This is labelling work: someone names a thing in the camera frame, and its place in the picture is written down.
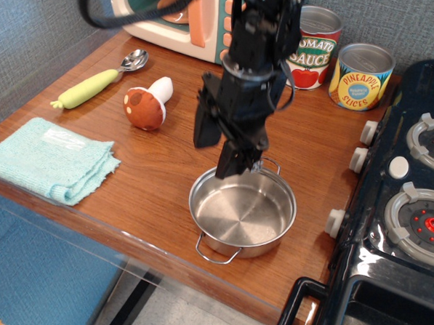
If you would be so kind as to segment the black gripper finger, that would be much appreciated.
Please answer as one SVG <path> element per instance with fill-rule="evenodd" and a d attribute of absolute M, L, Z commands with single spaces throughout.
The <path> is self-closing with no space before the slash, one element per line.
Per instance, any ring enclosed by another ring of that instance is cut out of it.
<path fill-rule="evenodd" d="M 239 147 L 232 140 L 226 140 L 217 163 L 215 177 L 223 180 L 237 174 L 243 174 L 246 170 L 252 170 L 260 160 L 262 151 L 250 147 Z"/>
<path fill-rule="evenodd" d="M 220 141 L 219 108 L 206 92 L 198 93 L 198 106 L 194 120 L 193 143 L 195 148 L 208 148 Z"/>

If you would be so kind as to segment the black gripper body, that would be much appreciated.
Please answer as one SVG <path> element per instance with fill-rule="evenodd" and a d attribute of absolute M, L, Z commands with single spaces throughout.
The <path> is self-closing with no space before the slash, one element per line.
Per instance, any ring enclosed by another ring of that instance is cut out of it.
<path fill-rule="evenodd" d="M 239 147 L 264 152 L 269 148 L 265 122 L 279 109 L 287 79 L 286 65 L 262 73 L 225 69 L 221 77 L 205 72 L 199 92 L 209 93 L 216 102 L 222 136 Z"/>

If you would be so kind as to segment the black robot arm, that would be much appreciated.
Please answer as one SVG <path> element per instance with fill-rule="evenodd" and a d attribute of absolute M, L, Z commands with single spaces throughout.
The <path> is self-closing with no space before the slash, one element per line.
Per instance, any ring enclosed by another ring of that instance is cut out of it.
<path fill-rule="evenodd" d="M 203 75 L 198 93 L 193 143 L 196 148 L 225 143 L 216 177 L 250 170 L 269 148 L 268 116 L 292 104 L 280 103 L 294 81 L 287 64 L 299 46 L 304 0 L 233 0 L 230 49 L 221 77 Z"/>

